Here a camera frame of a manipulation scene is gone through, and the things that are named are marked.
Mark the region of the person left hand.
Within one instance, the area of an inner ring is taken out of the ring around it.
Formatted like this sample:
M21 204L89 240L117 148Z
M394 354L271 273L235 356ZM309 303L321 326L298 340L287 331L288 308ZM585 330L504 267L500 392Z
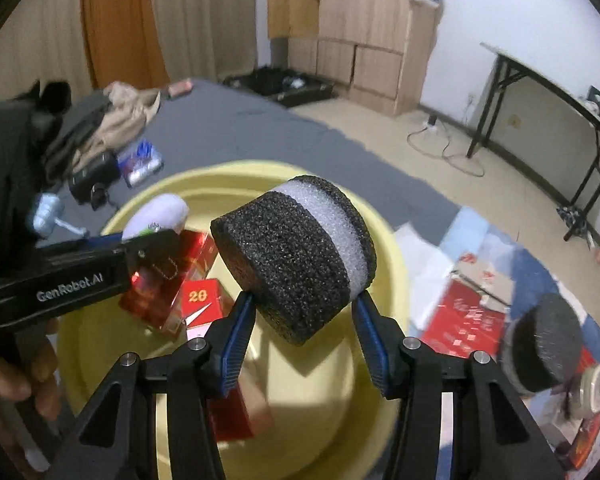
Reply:
M25 367L7 363L0 353L0 398L16 403L33 398L38 414L53 422L61 409L57 365L56 351L47 337Z

